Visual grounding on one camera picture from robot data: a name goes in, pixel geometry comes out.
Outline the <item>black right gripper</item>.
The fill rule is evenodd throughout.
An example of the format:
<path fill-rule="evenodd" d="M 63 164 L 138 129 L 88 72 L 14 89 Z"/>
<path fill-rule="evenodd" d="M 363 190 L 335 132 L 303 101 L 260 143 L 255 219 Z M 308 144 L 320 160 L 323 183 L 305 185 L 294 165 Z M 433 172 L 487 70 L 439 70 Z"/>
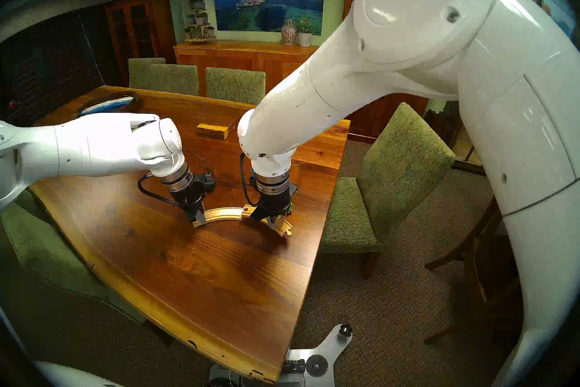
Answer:
<path fill-rule="evenodd" d="M 251 219 L 254 221 L 261 221 L 267 219 L 267 224 L 270 229 L 276 229 L 277 223 L 282 223 L 285 216 L 292 213 L 292 196 L 298 190 L 297 185 L 289 185 L 284 192 L 275 194 L 266 194 L 254 187 L 260 193 L 256 208 L 251 213 Z"/>

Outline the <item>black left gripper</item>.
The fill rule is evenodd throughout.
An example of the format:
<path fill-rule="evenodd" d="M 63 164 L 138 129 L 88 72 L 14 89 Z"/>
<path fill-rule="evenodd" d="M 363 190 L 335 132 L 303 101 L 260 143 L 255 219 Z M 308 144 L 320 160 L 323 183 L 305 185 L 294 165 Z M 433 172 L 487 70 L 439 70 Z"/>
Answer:
<path fill-rule="evenodd" d="M 206 225 L 204 198 L 206 195 L 203 182 L 191 182 L 180 190 L 171 191 L 173 200 L 180 209 L 187 209 L 189 222 L 197 222 L 198 226 Z"/>

